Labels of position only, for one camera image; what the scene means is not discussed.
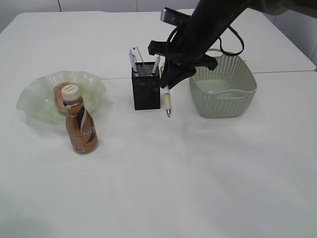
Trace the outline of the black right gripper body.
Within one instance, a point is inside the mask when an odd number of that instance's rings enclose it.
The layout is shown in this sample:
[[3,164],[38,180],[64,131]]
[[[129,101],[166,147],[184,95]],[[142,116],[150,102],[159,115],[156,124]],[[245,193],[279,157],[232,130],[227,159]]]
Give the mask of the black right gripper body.
[[173,66],[188,68],[206,67],[214,70],[218,62],[214,57],[206,55],[207,49],[211,46],[214,39],[207,37],[197,38],[190,42],[154,41],[148,45],[150,55],[165,57],[164,69],[171,69]]

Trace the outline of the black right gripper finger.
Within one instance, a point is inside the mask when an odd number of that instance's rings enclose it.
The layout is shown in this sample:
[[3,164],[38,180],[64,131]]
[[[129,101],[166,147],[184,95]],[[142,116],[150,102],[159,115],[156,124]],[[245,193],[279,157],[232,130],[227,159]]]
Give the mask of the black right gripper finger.
[[184,79],[195,75],[196,69],[194,67],[187,67],[185,65],[177,65],[176,67],[172,68],[170,72],[172,73],[172,76],[168,83],[168,87],[169,89],[172,89]]
[[174,78],[177,75],[177,65],[172,63],[170,59],[167,59],[164,63],[163,72],[160,77],[160,87],[165,88],[168,86],[172,88],[174,85]]

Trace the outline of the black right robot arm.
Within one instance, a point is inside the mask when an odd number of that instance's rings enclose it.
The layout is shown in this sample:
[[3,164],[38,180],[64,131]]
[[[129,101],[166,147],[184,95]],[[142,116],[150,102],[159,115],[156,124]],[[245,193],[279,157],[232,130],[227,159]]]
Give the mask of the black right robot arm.
[[148,46],[150,55],[165,58],[160,87],[174,87],[195,75],[196,68],[200,66],[214,70],[218,62],[206,55],[207,50],[220,40],[226,29],[237,34],[230,25],[247,8],[271,15],[290,9],[317,16],[315,0],[201,0],[192,15],[166,7],[161,11],[160,19],[174,25],[175,29],[165,42],[151,41]]

